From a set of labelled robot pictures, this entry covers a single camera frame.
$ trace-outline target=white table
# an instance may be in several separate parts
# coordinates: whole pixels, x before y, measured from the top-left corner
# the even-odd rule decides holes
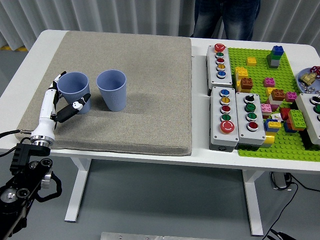
[[[66,32],[61,30],[46,30],[33,45],[0,98],[0,133],[17,129]],[[192,58],[192,154],[190,156],[155,156],[69,149],[51,150],[51,156],[70,157],[78,167],[78,174],[65,221],[75,222],[77,220],[91,159],[240,169],[243,173],[251,233],[255,236],[263,235],[255,188],[255,180],[263,172],[309,174],[320,172],[320,163],[318,162],[241,157],[236,150],[232,153],[209,150],[210,98],[207,96],[206,81],[207,49],[209,45],[216,43],[222,43],[229,48],[260,50],[271,50],[273,46],[281,45],[284,48],[294,75],[297,75],[302,69],[314,65],[320,66],[320,58],[316,50],[309,45],[288,43],[201,38],[191,38],[191,42],[192,56],[194,56]],[[18,140],[14,135],[0,139],[0,151],[8,151],[17,142]]]

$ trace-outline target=jeans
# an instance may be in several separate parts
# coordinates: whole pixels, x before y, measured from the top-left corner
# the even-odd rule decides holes
[[[195,0],[194,38],[211,38],[222,16],[226,38],[251,41],[260,0]]]

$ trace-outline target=blue button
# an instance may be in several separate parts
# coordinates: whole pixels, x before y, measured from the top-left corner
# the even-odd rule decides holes
[[[216,76],[220,79],[224,79],[226,77],[226,72],[224,71],[218,71]]]
[[[220,91],[220,96],[221,97],[229,97],[230,92],[227,89],[222,89]]]

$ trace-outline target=cup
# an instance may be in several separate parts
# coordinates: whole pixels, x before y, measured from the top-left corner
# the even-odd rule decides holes
[[[90,93],[89,78],[82,72],[69,72],[62,75],[57,83],[58,90],[62,93],[68,104]],[[91,98],[85,103],[77,114],[86,114],[91,109]]]
[[[103,71],[96,78],[96,85],[100,90],[107,107],[113,112],[119,112],[127,103],[127,77],[119,70]]]

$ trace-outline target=red button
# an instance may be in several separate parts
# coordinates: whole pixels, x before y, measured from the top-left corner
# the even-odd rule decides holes
[[[231,111],[231,108],[228,105],[224,105],[220,108],[220,112],[222,114],[228,114],[230,113],[230,111]]]
[[[251,121],[246,125],[246,128],[251,132],[255,132],[258,129],[258,124],[255,121]]]
[[[219,52],[223,52],[225,50],[225,45],[223,45],[222,43],[217,43],[216,45],[214,45],[214,50]]]
[[[225,60],[223,58],[218,58],[217,60],[215,60],[215,63],[220,65],[220,64],[224,64]]]
[[[225,134],[231,133],[233,130],[235,130],[235,125],[232,121],[222,121],[220,123],[221,131]]]

